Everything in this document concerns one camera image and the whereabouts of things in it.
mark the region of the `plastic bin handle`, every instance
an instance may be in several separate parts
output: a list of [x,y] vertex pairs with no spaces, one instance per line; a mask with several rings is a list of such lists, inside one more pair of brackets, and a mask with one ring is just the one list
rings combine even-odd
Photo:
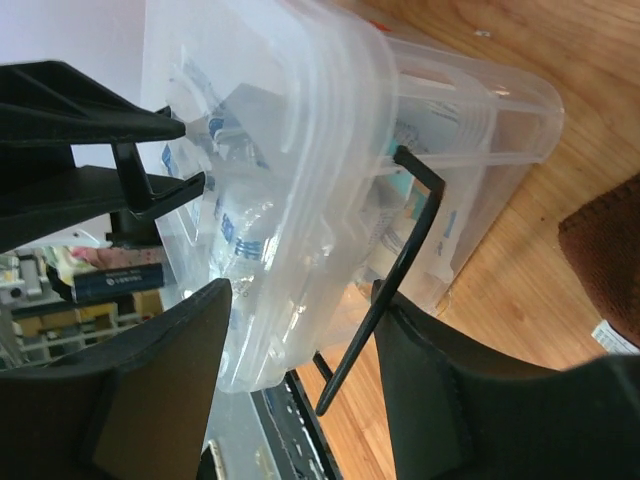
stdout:
[[433,225],[436,215],[438,214],[438,210],[440,209],[440,204],[442,203],[442,197],[444,196],[446,186],[445,181],[412,155],[407,147],[403,145],[399,146],[393,156],[393,161],[404,167],[416,178],[416,180],[422,183],[429,190],[429,197],[427,198],[424,208],[420,212],[418,221],[411,231],[407,243],[402,248],[400,255],[398,255],[398,258],[391,267],[387,278],[385,278],[377,295],[371,302],[371,306],[369,307],[362,324],[347,347],[347,351],[345,352],[344,357],[342,357],[335,373],[331,374],[330,369],[320,354],[317,354],[314,357],[314,362],[320,368],[321,373],[327,380],[327,383],[320,394],[318,405],[316,406],[316,414],[318,416],[324,415],[327,412],[327,409],[351,371],[353,364],[360,355],[360,352],[362,352],[367,340],[369,340],[369,337],[375,330],[378,322],[386,312],[387,308],[389,308],[389,305],[398,291],[402,280],[404,280],[404,277],[411,268],[420,248],[422,248],[422,244],[431,230],[431,226]]

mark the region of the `black plastic clip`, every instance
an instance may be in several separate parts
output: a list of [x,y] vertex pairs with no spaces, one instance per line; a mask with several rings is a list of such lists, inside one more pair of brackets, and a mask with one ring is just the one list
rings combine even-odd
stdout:
[[[182,137],[185,126],[136,107],[56,61],[0,66],[0,252],[128,208],[153,220],[202,195],[205,175],[147,176],[136,143]],[[76,168],[72,145],[112,146],[116,170]]]

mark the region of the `wooden floor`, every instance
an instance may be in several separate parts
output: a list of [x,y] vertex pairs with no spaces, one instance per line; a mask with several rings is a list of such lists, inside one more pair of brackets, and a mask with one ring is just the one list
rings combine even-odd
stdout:
[[[600,318],[562,256],[557,226],[640,171],[640,2],[368,3],[469,56],[546,78],[565,102],[560,145],[514,195],[458,277],[441,318],[503,352],[554,368],[602,354],[590,337]],[[340,352],[328,357],[335,366]],[[300,373],[315,402],[322,379],[313,367]],[[321,423],[346,479],[395,478],[374,345]]]

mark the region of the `plastic container lid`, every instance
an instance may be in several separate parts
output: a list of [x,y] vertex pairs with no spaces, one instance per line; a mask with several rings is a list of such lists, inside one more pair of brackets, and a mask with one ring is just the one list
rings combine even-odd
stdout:
[[187,124],[163,163],[209,179],[158,227],[183,296],[232,282],[222,390],[275,385],[318,347],[375,228],[397,83],[380,32],[331,5],[149,2],[143,102]]

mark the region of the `brown fabric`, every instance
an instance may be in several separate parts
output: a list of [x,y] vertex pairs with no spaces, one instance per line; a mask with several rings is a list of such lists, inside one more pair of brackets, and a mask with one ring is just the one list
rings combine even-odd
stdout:
[[640,346],[640,174],[565,219],[559,240],[602,318]]

